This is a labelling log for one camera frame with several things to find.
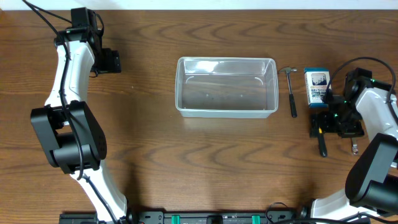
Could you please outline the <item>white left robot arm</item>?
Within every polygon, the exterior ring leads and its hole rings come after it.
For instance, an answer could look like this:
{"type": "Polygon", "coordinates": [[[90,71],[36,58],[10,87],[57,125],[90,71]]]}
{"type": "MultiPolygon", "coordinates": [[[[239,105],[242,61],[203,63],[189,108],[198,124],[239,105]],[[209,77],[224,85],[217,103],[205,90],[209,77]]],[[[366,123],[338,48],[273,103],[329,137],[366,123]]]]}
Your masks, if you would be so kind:
{"type": "Polygon", "coordinates": [[[104,23],[95,11],[74,8],[69,23],[55,32],[53,88],[44,106],[31,111],[30,120],[49,164],[80,184],[96,212],[61,215],[60,222],[134,223],[128,200],[105,163],[105,134],[86,102],[90,74],[121,72],[119,53],[103,47],[104,23]]]}

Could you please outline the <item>black yellow screwdriver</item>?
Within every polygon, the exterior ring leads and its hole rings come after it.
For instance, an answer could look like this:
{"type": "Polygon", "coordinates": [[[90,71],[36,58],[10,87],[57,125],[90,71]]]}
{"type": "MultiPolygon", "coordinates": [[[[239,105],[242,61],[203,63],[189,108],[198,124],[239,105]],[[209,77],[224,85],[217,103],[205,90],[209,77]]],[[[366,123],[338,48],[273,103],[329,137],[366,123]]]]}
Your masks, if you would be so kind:
{"type": "Polygon", "coordinates": [[[318,148],[322,157],[328,156],[323,131],[321,128],[318,128],[318,148]]]}

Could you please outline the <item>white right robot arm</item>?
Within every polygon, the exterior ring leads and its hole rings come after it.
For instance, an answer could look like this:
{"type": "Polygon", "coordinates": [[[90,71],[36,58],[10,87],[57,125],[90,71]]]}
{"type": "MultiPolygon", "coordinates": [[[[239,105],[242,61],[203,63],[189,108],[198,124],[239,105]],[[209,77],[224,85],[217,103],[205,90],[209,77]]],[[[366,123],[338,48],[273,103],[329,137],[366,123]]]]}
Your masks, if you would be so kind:
{"type": "Polygon", "coordinates": [[[362,217],[397,214],[397,105],[392,85],[376,81],[369,70],[348,72],[342,95],[326,94],[328,109],[311,115],[310,135],[320,154],[327,149],[324,135],[367,136],[369,144],[348,173],[345,187],[312,202],[306,216],[349,222],[362,217]]]}

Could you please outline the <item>clear plastic container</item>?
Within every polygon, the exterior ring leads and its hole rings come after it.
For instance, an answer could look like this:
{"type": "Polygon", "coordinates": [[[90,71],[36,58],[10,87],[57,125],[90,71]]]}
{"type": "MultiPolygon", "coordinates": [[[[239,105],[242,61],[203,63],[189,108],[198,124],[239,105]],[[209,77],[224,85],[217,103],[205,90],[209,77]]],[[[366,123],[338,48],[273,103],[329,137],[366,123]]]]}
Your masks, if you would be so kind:
{"type": "Polygon", "coordinates": [[[175,107],[186,118],[265,119],[279,107],[272,58],[181,57],[175,107]]]}

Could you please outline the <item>silver wrench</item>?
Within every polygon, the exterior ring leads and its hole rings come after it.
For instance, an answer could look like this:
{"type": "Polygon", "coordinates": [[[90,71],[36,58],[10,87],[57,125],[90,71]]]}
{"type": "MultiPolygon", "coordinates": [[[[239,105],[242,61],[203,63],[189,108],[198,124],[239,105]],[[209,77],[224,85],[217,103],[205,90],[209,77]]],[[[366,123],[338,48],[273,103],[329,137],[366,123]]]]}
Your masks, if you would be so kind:
{"type": "Polygon", "coordinates": [[[351,150],[353,155],[358,155],[358,143],[356,138],[351,138],[351,150]]]}

